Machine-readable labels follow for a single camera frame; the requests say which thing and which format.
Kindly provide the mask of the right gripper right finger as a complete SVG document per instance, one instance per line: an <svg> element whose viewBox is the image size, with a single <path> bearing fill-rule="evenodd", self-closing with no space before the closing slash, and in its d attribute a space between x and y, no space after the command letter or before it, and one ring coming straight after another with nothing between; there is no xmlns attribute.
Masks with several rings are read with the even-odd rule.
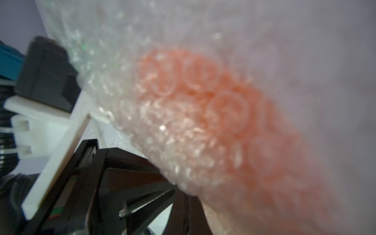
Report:
<svg viewBox="0 0 376 235"><path fill-rule="evenodd" d="M197 197L188 197L188 235L212 235L202 203Z"/></svg>

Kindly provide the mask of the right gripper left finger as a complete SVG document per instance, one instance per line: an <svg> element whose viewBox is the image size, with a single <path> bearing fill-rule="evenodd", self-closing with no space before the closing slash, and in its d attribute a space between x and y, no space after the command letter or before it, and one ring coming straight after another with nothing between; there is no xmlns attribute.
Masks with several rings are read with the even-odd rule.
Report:
<svg viewBox="0 0 376 235"><path fill-rule="evenodd" d="M163 235L186 235L188 233L188 198L176 191L170 216Z"/></svg>

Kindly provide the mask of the orange plate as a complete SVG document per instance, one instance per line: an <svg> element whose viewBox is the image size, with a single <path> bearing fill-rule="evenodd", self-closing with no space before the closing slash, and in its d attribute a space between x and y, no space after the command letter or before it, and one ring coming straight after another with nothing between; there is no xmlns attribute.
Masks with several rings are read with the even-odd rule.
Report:
<svg viewBox="0 0 376 235"><path fill-rule="evenodd" d="M342 234L316 154L241 73L185 49L153 50L135 72L135 142L214 233Z"/></svg>

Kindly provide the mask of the clear bubble wrap sheet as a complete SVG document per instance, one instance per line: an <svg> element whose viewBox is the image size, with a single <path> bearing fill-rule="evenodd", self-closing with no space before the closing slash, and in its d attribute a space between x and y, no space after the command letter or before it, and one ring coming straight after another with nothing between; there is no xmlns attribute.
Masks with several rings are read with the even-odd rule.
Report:
<svg viewBox="0 0 376 235"><path fill-rule="evenodd" d="M333 190L341 235L375 234L375 1L39 6L48 33L78 71L80 86L146 158L134 138L138 59L157 49L201 53L241 73L302 135Z"/></svg>

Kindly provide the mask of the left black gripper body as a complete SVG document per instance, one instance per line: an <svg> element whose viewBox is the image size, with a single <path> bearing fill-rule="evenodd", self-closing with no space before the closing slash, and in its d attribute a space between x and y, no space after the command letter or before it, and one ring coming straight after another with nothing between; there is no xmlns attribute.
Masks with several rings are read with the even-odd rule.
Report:
<svg viewBox="0 0 376 235"><path fill-rule="evenodd" d="M23 235L147 235L176 188L147 159L86 140Z"/></svg>

